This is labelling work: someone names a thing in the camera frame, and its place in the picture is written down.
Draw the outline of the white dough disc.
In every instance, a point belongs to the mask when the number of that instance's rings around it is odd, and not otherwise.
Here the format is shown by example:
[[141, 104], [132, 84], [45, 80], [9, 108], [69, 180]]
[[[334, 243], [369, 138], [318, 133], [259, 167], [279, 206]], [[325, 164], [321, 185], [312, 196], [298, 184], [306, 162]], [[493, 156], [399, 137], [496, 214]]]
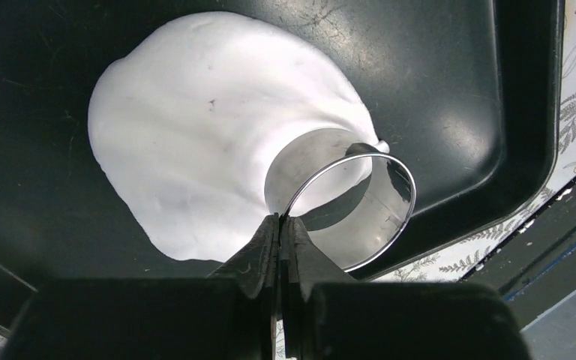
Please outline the white dough disc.
[[88, 106], [96, 161], [174, 260], [223, 262], [242, 248], [269, 213], [273, 160], [326, 128], [389, 150], [324, 52], [228, 12], [162, 25], [103, 72]]

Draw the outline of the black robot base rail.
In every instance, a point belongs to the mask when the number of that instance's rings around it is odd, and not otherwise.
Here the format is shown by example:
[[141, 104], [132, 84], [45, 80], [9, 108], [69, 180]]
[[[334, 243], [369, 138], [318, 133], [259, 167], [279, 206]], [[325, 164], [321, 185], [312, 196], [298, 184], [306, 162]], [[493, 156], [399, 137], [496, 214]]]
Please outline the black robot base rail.
[[495, 289], [521, 326], [576, 290], [576, 177], [466, 282]]

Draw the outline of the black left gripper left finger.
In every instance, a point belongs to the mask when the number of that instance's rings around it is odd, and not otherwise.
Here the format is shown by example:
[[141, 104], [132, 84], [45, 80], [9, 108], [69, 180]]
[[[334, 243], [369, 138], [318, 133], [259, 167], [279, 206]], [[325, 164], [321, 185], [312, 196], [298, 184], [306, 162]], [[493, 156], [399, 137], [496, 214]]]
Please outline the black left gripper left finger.
[[2, 359], [273, 359], [279, 217], [207, 277], [68, 279], [39, 290]]

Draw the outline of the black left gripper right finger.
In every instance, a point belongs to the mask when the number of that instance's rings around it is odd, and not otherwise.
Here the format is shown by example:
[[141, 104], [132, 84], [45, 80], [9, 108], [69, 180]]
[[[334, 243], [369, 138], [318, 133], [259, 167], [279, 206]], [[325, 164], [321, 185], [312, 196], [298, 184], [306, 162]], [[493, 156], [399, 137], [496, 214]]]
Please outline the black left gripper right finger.
[[471, 283], [360, 282], [281, 221], [285, 353], [294, 359], [528, 359], [510, 308]]

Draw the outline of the black baking tray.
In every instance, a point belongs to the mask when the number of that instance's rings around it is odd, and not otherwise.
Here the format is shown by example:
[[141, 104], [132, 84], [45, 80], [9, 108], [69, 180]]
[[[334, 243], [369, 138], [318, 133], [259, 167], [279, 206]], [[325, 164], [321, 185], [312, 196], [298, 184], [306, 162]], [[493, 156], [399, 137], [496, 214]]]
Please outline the black baking tray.
[[506, 219], [557, 152], [560, 1], [0, 1], [0, 335], [56, 278], [201, 277], [157, 251], [95, 161], [103, 71], [175, 18], [230, 11], [326, 53], [411, 170], [405, 233], [361, 279]]

